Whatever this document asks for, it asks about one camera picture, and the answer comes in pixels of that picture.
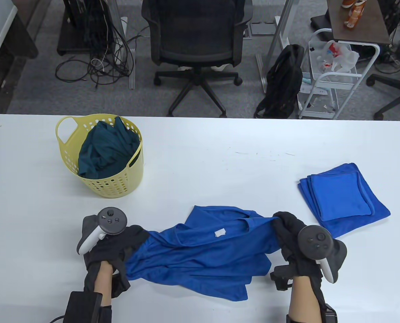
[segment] black chair base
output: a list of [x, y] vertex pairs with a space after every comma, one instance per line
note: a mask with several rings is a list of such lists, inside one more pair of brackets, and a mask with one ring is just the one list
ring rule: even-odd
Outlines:
[[[388, 86], [394, 87], [396, 89], [400, 89], [400, 80], [395, 80], [390, 77], [378, 75], [378, 74], [372, 74], [366, 79], [366, 85], [367, 86], [374, 86], [375, 81], [381, 82], [383, 84], [386, 84]], [[400, 104], [400, 97], [397, 99], [393, 100], [389, 104], [383, 106], [381, 109], [379, 109], [377, 112], [374, 114], [374, 120], [384, 120], [384, 112], [387, 112], [388, 110], [394, 108]]]
[[176, 100], [172, 103], [169, 108], [169, 112], [167, 114], [168, 117], [173, 117], [173, 111], [177, 108], [182, 99], [186, 96], [186, 94], [192, 89], [194, 85], [201, 86], [204, 91], [209, 95], [212, 101], [220, 108], [221, 115], [220, 117], [226, 116], [226, 108], [224, 108], [220, 99], [217, 95], [212, 91], [212, 88], [207, 83], [207, 79], [221, 79], [221, 78], [234, 78], [234, 85], [239, 86], [242, 84], [242, 79], [239, 77], [239, 74], [236, 72], [216, 72], [216, 71], [205, 71], [203, 72], [200, 67], [195, 67], [192, 70], [188, 71], [160, 71], [155, 73], [154, 84], [161, 85], [160, 77], [174, 77], [174, 78], [186, 78], [188, 83], [184, 86], [182, 91], [177, 96]]

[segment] hand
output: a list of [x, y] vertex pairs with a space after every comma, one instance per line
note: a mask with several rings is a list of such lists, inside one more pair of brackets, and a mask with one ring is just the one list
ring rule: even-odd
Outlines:
[[140, 246], [149, 238], [149, 233], [141, 226], [132, 225], [115, 236], [106, 235], [103, 240], [87, 252], [83, 257], [88, 274], [85, 278], [85, 291], [93, 291], [102, 261], [112, 265], [112, 272], [119, 271], [112, 276], [112, 298], [125, 292], [130, 283], [126, 277], [125, 263]]
[[282, 256], [295, 269], [295, 276], [323, 277], [320, 266], [315, 260], [305, 257], [299, 249], [297, 236], [306, 226], [301, 220], [289, 212], [277, 212], [273, 215], [279, 217], [271, 222]]

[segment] blue shirt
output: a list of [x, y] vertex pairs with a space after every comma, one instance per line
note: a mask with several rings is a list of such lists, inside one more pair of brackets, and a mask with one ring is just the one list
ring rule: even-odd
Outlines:
[[195, 206], [185, 224], [149, 232], [126, 263], [127, 278], [246, 300], [245, 285], [269, 272], [266, 254], [279, 249], [273, 219], [235, 207]]

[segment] controller button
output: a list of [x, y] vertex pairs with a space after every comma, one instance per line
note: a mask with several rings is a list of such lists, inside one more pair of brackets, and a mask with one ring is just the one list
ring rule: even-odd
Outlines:
[[325, 234], [317, 234], [317, 239], [320, 241], [324, 241], [326, 239]]

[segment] white vr controller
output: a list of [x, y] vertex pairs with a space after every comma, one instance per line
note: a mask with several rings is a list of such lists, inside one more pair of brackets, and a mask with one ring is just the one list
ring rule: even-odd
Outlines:
[[82, 238], [77, 244], [77, 253], [86, 254], [107, 234], [120, 234], [126, 226], [127, 217], [125, 213], [113, 207], [105, 208], [97, 215], [85, 217], [82, 224]]
[[346, 246], [318, 225], [305, 226], [297, 237], [301, 252], [320, 265], [324, 277], [334, 284], [346, 257]]

